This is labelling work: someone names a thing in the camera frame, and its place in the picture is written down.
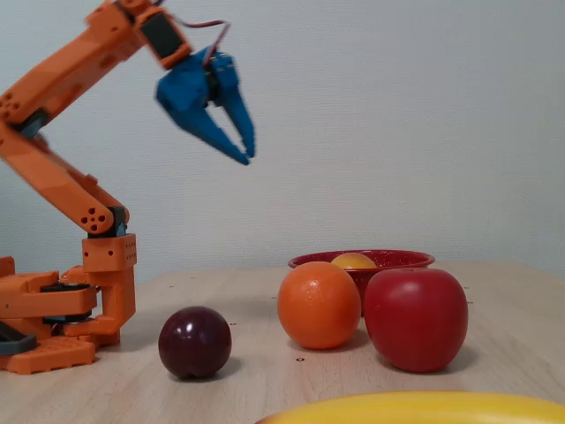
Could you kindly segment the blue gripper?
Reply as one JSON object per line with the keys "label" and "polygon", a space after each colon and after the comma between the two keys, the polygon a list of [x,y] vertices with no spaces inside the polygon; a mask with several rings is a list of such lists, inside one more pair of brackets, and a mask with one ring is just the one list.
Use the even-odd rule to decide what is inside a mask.
{"label": "blue gripper", "polygon": [[[164,77],[155,91],[155,99],[182,130],[210,147],[248,165],[255,157],[254,126],[239,91],[239,77],[232,56],[214,51],[204,64],[208,49],[184,59]],[[207,111],[209,103],[226,111],[241,136],[245,153],[233,144]]]}

